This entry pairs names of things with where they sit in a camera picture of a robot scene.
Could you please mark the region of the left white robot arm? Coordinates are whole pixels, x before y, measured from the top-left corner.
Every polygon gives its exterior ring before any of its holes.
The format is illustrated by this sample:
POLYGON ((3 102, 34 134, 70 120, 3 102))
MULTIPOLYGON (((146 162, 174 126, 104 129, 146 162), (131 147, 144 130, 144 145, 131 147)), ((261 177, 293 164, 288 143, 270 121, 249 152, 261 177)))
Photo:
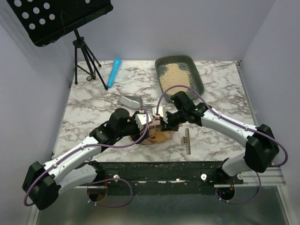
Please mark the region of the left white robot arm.
POLYGON ((48 208, 59 197, 59 191, 65 188, 61 182, 68 184, 66 177, 75 179, 70 183, 73 187, 90 182, 101 184, 104 179, 102 171, 89 166, 87 172, 80 174, 77 167, 108 148, 117 148, 116 142, 123 137, 131 136, 133 145, 140 143, 147 134, 149 122, 145 109, 131 116, 126 109, 118 108, 108 121, 93 129, 76 147, 44 164, 34 162, 29 166, 22 185, 24 205, 35 205, 39 210, 48 208))

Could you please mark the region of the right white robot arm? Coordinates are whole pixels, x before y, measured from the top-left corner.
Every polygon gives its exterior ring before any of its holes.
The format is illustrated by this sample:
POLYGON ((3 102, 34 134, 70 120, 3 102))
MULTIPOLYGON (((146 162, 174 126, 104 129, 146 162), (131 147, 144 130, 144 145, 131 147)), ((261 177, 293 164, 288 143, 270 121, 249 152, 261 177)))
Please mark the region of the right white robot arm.
POLYGON ((180 124, 188 122, 218 131, 245 148, 244 153, 225 159, 213 173, 214 179, 222 184, 242 172, 265 172, 279 153, 273 132, 265 124, 259 127, 244 124, 223 116, 207 103, 195 105, 183 91, 173 95, 171 100, 176 112, 167 112, 162 107, 153 111, 154 117, 161 121, 163 131, 178 131, 180 124))

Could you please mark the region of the orange cat litter bag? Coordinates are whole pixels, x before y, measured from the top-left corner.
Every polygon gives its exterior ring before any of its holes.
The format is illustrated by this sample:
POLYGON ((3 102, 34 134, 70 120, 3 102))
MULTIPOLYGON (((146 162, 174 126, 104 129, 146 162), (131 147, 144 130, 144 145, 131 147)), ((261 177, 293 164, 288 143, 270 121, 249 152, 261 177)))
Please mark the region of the orange cat litter bag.
POLYGON ((160 120, 152 119, 148 124, 148 134, 145 139, 141 142, 143 145, 160 144, 168 141, 175 131, 162 130, 162 125, 160 120))

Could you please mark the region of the silver metal litter scoop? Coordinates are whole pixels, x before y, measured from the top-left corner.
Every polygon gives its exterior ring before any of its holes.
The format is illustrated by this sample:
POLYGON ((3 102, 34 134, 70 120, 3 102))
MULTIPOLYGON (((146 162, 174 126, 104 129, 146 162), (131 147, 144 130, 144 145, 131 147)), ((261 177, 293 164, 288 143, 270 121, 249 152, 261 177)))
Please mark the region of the silver metal litter scoop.
POLYGON ((126 106, 130 109, 141 109, 141 108, 153 108, 156 107, 154 104, 145 104, 140 97, 137 96, 121 96, 119 103, 123 106, 126 106))

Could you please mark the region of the dark green litter tray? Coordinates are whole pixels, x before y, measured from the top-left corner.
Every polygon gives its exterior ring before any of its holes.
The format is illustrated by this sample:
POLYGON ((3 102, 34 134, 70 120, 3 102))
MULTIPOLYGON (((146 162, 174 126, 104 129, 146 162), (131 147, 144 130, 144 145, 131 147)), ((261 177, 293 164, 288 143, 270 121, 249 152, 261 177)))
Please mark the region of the dark green litter tray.
POLYGON ((190 87, 184 85, 172 86, 172 89, 167 91, 166 94, 164 95, 165 100, 168 103, 171 103, 172 102, 171 96, 176 94, 179 91, 185 92, 191 100, 196 100, 197 95, 194 92, 192 92, 190 88, 194 89, 199 95, 202 95, 204 93, 204 85, 193 59, 187 55, 174 55, 174 56, 161 57, 155 61, 155 68, 156 68, 156 73, 157 73, 158 82, 161 91, 163 92, 159 81, 159 75, 161 73, 162 66, 171 63, 180 64, 188 69, 188 71, 191 74, 191 84, 190 87))

